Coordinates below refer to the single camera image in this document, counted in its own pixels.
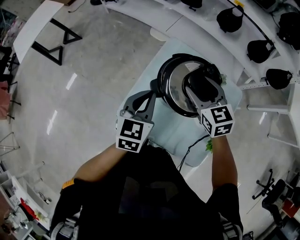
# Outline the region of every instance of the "orange tag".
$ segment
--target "orange tag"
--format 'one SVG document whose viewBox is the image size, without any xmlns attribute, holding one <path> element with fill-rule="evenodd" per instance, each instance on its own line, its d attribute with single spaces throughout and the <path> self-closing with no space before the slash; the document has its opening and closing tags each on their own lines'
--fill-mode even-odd
<svg viewBox="0 0 300 240">
<path fill-rule="evenodd" d="M 66 187 L 69 187 L 73 184 L 74 184 L 74 179 L 71 179 L 70 181 L 67 181 L 62 185 L 62 189 L 65 189 Z"/>
<path fill-rule="evenodd" d="M 238 0 L 234 0 L 234 3 L 236 4 L 236 5 L 240 5 L 242 8 L 244 7 L 244 4 L 242 4 L 240 1 L 238 1 Z"/>
</svg>

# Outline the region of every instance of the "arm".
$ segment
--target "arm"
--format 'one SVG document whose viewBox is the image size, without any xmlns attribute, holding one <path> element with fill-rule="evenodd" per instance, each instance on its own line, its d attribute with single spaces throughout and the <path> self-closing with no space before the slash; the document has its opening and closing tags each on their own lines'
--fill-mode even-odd
<svg viewBox="0 0 300 240">
<path fill-rule="evenodd" d="M 212 187 L 238 185 L 238 172 L 226 136 L 212 138 Z"/>
<path fill-rule="evenodd" d="M 95 182 L 101 180 L 125 156 L 127 151 L 117 149 L 114 143 L 99 155 L 83 164 L 74 178 Z"/>
</svg>

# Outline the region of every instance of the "black table frame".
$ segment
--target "black table frame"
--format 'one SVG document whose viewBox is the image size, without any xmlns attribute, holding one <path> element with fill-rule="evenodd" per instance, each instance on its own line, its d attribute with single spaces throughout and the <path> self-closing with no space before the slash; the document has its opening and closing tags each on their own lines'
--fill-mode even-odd
<svg viewBox="0 0 300 240">
<path fill-rule="evenodd" d="M 69 44 L 75 41 L 79 41 L 82 39 L 81 36 L 77 35 L 76 33 L 74 33 L 71 29 L 67 28 L 65 25 L 61 24 L 60 22 L 56 21 L 54 18 L 52 18 L 50 20 L 50 22 L 52 24 L 54 24 L 55 26 L 59 27 L 60 29 L 65 31 L 64 34 L 64 38 L 63 38 L 63 44 Z M 74 38 L 73 39 L 68 39 L 68 36 L 71 35 Z M 58 64 L 59 66 L 62 65 L 62 53 L 63 53 L 63 46 L 58 46 L 55 47 L 51 50 L 48 50 L 47 48 L 45 48 L 44 46 L 42 46 L 41 44 L 39 44 L 38 42 L 34 41 L 33 45 L 31 46 L 34 50 L 36 50 L 37 52 L 39 52 L 40 54 L 44 55 L 46 58 L 50 59 L 51 61 L 55 62 L 56 64 Z M 58 59 L 53 57 L 50 53 L 55 52 L 59 50 L 59 56 Z"/>
</svg>

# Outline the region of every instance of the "person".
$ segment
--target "person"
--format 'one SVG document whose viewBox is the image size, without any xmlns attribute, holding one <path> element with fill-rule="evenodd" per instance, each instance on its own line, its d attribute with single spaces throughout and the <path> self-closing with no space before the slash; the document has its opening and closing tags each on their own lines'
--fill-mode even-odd
<svg viewBox="0 0 300 240">
<path fill-rule="evenodd" d="M 132 153 L 113 144 L 64 184 L 50 231 L 81 210 L 77 239 L 241 239 L 233 155 L 226 136 L 213 138 L 212 146 L 213 191 L 207 203 L 187 185 L 164 149 L 144 144 Z"/>
</svg>

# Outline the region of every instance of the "black shirt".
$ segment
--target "black shirt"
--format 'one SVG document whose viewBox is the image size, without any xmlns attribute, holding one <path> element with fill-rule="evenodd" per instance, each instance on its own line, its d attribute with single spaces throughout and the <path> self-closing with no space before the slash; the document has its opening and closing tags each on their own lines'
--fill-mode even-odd
<svg viewBox="0 0 300 240">
<path fill-rule="evenodd" d="M 170 155 L 144 146 L 129 152 L 100 182 L 74 180 L 61 191 L 51 230 L 82 211 L 78 239 L 197 237 L 223 239 L 221 219 L 243 230 L 237 187 L 225 184 L 204 203 Z"/>
</svg>

